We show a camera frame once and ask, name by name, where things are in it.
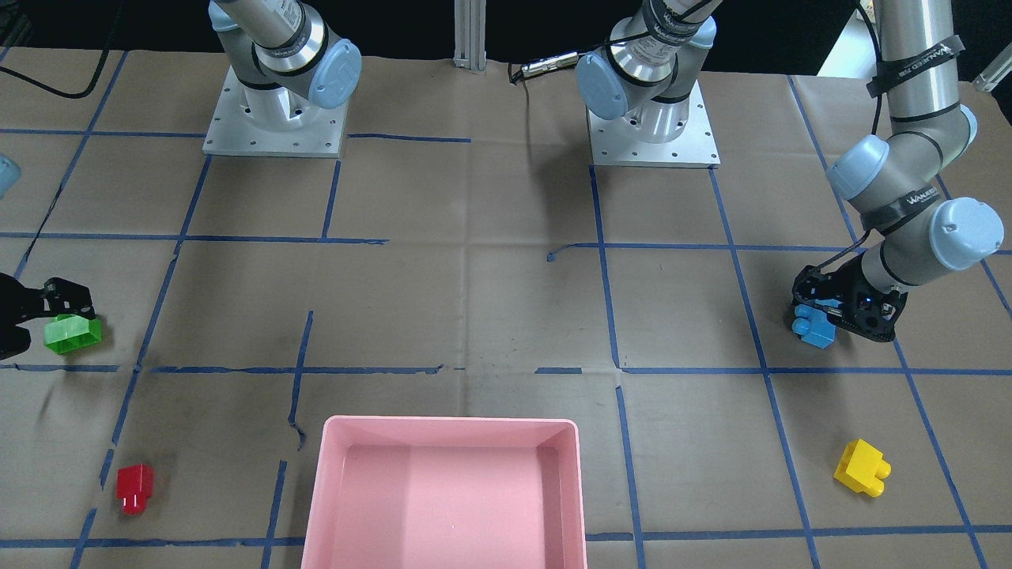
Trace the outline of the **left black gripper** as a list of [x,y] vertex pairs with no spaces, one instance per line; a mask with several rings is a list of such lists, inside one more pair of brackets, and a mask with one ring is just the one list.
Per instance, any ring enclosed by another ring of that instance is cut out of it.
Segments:
[[876,342],[892,342],[908,294],[878,291],[863,274],[863,260],[854,257],[832,273],[805,266],[792,284],[795,317],[810,319],[821,312],[835,327]]

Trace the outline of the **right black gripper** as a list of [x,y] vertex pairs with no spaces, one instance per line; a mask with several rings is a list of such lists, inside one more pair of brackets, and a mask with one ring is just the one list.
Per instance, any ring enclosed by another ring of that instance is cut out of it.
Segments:
[[14,277],[1,274],[1,360],[25,352],[30,333],[21,324],[47,316],[76,315],[96,319],[90,289],[52,277],[43,288],[26,288]]

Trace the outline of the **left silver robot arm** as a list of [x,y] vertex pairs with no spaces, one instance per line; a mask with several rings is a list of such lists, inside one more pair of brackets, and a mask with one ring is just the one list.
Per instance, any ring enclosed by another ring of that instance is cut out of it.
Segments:
[[[716,1],[644,1],[602,46],[580,55],[581,96],[593,115],[629,121],[686,101],[716,38]],[[975,198],[946,199],[933,180],[975,140],[976,116],[961,103],[948,1],[878,1],[875,75],[867,91],[889,105],[890,136],[868,134],[825,177],[860,215],[863,233],[882,241],[831,273],[803,267],[791,287],[796,334],[814,315],[874,340],[895,339],[908,294],[996,252],[1001,217]]]

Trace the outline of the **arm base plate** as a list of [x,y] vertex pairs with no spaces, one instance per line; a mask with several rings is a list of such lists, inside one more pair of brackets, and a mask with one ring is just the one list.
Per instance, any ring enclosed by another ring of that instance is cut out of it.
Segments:
[[687,100],[649,100],[619,119],[586,111],[593,164],[618,167],[708,168],[722,163],[698,83]]
[[254,89],[230,69],[202,150],[214,156],[337,159],[348,108],[348,102],[316,107],[283,87]]

